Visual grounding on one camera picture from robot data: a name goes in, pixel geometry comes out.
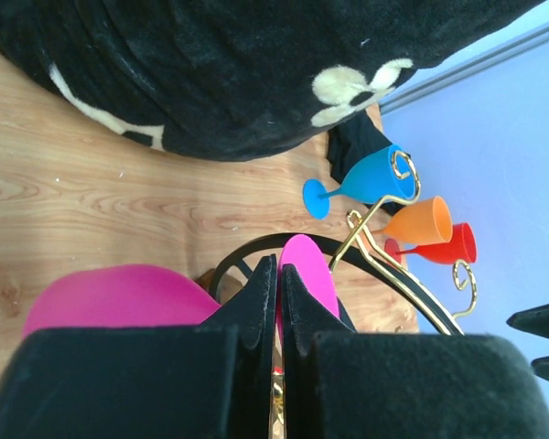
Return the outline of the red wine glass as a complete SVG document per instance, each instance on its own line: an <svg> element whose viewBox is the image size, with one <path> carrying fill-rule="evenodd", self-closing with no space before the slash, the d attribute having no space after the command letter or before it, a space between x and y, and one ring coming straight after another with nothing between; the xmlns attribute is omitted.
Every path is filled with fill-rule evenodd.
<svg viewBox="0 0 549 439"><path fill-rule="evenodd" d="M384 251L400 262L403 255L416 254L424 259L444 265L452 265L457 260L474 263L477 260L477 246L473 229L467 222L453 226L452 238L448 242L418 245L412 249L402 250L394 239L384 243Z"/></svg>

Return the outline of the orange wine glass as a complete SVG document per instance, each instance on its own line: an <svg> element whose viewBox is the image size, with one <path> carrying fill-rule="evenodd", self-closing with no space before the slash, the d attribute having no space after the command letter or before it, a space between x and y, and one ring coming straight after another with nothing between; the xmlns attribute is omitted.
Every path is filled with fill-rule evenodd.
<svg viewBox="0 0 549 439"><path fill-rule="evenodd" d="M449 242L453 236L449 207L439 196L405 206L385 227L371 232L374 238L381 235L413 245Z"/></svg>

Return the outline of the blue wine glass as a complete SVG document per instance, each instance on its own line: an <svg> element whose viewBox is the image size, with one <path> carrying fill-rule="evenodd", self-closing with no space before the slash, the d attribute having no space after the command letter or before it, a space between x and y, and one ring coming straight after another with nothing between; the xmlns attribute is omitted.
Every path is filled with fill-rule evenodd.
<svg viewBox="0 0 549 439"><path fill-rule="evenodd" d="M322 220L329 213L330 199L335 196L368 205L387 195L411 199L416 190L408 158L400 146L390 145L358 161L335 190L327 191L319 180L309 179L302 189L304 206L312 217Z"/></svg>

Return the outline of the pink wine glass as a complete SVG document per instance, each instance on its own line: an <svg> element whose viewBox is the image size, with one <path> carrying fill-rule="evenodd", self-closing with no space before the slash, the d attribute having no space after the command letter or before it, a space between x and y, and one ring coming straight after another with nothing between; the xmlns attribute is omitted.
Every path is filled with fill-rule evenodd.
<svg viewBox="0 0 549 439"><path fill-rule="evenodd" d="M61 327L161 327L196 325L218 308L221 277L252 253L279 248L278 264L293 264L307 290L334 316L343 312L326 261L339 242L314 234L276 233L245 243L226 256L204 291L187 276L150 264L127 264L71 273L38 296L23 325L24 337Z"/></svg>

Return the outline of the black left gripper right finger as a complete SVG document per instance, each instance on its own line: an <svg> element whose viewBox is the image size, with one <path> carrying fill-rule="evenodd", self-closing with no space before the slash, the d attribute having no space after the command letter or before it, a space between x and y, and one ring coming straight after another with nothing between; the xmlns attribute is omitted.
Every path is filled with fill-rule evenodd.
<svg viewBox="0 0 549 439"><path fill-rule="evenodd" d="M549 438L522 353L491 336L361 334L281 274L290 438Z"/></svg>

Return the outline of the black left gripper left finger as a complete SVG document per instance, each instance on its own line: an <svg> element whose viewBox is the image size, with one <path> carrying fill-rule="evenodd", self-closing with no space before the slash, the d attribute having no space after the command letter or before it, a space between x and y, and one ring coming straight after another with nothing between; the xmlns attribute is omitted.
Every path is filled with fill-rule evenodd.
<svg viewBox="0 0 549 439"><path fill-rule="evenodd" d="M231 334L215 313L196 325L23 336L0 377L0 438L229 438Z"/></svg>

